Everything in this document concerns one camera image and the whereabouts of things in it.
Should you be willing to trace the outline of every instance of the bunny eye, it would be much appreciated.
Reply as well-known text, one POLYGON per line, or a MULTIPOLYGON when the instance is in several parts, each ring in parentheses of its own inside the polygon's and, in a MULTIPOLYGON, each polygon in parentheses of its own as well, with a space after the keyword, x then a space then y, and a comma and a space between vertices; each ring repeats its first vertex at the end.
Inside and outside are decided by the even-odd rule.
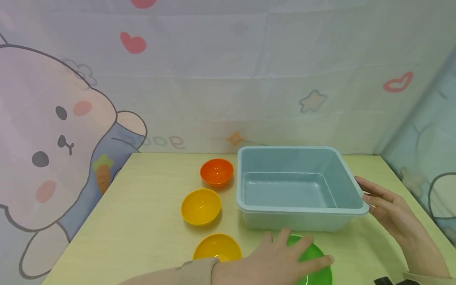
POLYGON ((31 157, 31 161, 36 167, 46 167, 49 164, 49 157, 44 151, 37 151, 31 157))
POLYGON ((56 113, 57 113, 57 117, 59 117, 60 120, 64 121, 67 119, 67 111, 65 110, 65 108, 63 108, 61 106, 57 106, 56 113))

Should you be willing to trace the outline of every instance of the wrist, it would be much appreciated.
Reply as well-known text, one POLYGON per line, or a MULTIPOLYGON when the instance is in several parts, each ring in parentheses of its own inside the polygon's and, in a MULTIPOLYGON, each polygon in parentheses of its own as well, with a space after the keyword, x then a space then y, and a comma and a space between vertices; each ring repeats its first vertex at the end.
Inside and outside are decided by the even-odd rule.
POLYGON ((212 285, 232 285, 234 284, 229 267, 231 262, 218 262, 212 267, 212 285))
POLYGON ((409 272, 416 275, 451 278, 445 259, 430 237, 421 237, 401 244, 409 272))

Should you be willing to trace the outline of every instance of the hand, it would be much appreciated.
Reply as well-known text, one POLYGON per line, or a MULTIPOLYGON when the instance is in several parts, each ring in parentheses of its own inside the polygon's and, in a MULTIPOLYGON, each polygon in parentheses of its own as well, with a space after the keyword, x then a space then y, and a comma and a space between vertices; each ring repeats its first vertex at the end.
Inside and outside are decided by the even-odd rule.
POLYGON ((423 224, 399 195, 364 178, 355 177, 367 194, 369 212, 401 246, 409 272, 422 276, 450 278, 445 260, 423 224))
POLYGON ((310 236, 302 237, 287 247, 289 229, 282 229, 276 241, 267 233, 259 247, 246 258, 218 263, 212 270, 214 285, 294 285, 300 279, 319 271, 334 262, 324 256, 306 262, 298 258, 313 242, 310 236))
POLYGON ((401 196, 364 178, 356 176, 355 179, 361 189, 368 193, 363 200, 370 205, 369 212, 400 246, 429 239, 426 229, 401 196))

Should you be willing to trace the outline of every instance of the plastic tub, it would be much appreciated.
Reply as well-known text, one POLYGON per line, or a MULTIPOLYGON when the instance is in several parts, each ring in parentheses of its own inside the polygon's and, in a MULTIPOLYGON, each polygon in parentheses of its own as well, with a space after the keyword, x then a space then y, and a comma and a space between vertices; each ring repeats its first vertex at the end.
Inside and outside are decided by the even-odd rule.
POLYGON ((238 152, 237 204, 249 228, 334 232, 369 205, 331 147, 246 146, 238 152))

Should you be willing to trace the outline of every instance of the black object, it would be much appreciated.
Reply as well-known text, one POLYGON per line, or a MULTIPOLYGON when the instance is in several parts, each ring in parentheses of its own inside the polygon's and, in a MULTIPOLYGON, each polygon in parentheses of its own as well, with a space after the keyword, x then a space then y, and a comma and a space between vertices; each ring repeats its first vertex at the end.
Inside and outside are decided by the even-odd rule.
MULTIPOLYGON (((394 285, 388 277, 378 278, 378 279, 374 280, 373 282, 375 285, 394 285)), ((419 284, 416 283, 415 281, 406 279, 406 280, 398 283, 397 285, 419 285, 419 284)))
POLYGON ((388 277, 378 278, 373 282, 375 285, 394 285, 388 277))

